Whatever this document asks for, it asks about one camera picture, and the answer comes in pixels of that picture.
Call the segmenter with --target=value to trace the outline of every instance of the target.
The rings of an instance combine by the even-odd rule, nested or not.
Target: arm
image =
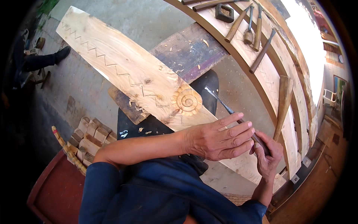
[[[251,199],[257,200],[268,207],[272,198],[276,168],[283,155],[283,147],[280,143],[275,142],[263,132],[256,131],[256,135],[266,143],[271,152],[271,156],[265,156],[262,146],[259,143],[255,143],[254,150],[257,155],[257,169],[262,175],[262,178],[253,192]]]
[[[252,123],[247,121],[229,129],[219,129],[242,117],[243,113],[234,113],[172,134],[116,141],[101,148],[93,162],[107,162],[119,169],[121,165],[186,153],[213,161],[234,158],[253,146],[253,140],[249,140],[255,132]]]

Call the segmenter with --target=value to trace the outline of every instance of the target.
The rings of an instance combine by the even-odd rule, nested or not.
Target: workbench
[[[203,41],[197,40],[206,40],[210,48]],[[198,23],[174,33],[154,47],[150,53],[188,84],[229,56],[226,49]],[[129,105],[129,97],[114,85],[108,89],[108,94],[134,124],[137,125],[146,118],[134,104]]]

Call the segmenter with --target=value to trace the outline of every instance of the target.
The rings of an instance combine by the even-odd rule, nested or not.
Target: person
[[[216,99],[205,85],[219,87],[212,70],[191,87],[215,114]],[[87,168],[79,223],[262,223],[283,147],[250,121],[219,131],[242,117],[234,113],[173,132],[151,115],[134,125],[119,109],[118,140],[102,147]],[[147,136],[144,130],[152,133]],[[250,139],[253,133],[267,144],[271,156]],[[251,200],[235,206],[200,175],[208,169],[204,159],[230,159],[246,151],[256,153],[262,178]]]

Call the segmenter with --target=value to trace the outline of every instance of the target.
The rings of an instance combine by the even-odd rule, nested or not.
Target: zigzag carving
[[[115,67],[115,69],[116,69],[116,75],[117,75],[117,76],[128,76],[128,82],[129,82],[129,85],[130,85],[131,87],[133,87],[133,86],[141,86],[141,87],[142,87],[142,94],[143,94],[143,96],[146,96],[146,97],[148,97],[148,96],[154,97],[155,106],[156,106],[156,107],[159,107],[159,108],[162,108],[162,107],[170,107],[169,105],[159,105],[159,104],[158,104],[158,101],[157,101],[157,96],[156,96],[156,95],[153,95],[153,94],[147,94],[147,95],[146,95],[146,94],[144,94],[144,88],[143,88],[144,85],[143,85],[143,83],[136,83],[136,84],[131,83],[131,78],[130,78],[130,74],[129,74],[129,73],[118,74],[118,72],[117,72],[117,64],[116,64],[116,63],[115,63],[115,64],[107,64],[107,62],[106,62],[106,55],[105,55],[105,54],[98,55],[98,54],[97,54],[97,47],[94,47],[94,48],[91,48],[91,49],[90,49],[90,47],[89,47],[89,45],[88,45],[88,44],[89,44],[88,41],[82,43],[82,41],[81,41],[81,36],[78,36],[78,37],[77,37],[77,36],[76,36],[76,31],[71,32],[71,27],[69,27],[68,29],[66,29],[67,27],[69,27],[69,26],[68,26],[67,24],[64,24],[64,22],[62,22],[62,28],[64,28],[65,31],[68,31],[68,30],[69,30],[70,35],[74,33],[74,38],[75,38],[75,39],[78,39],[78,38],[79,38],[79,43],[80,43],[81,45],[87,43],[87,52],[94,50],[94,51],[95,51],[95,54],[96,54],[96,58],[99,58],[99,57],[103,57],[103,58],[104,58],[105,66],[106,66],[106,67]]]

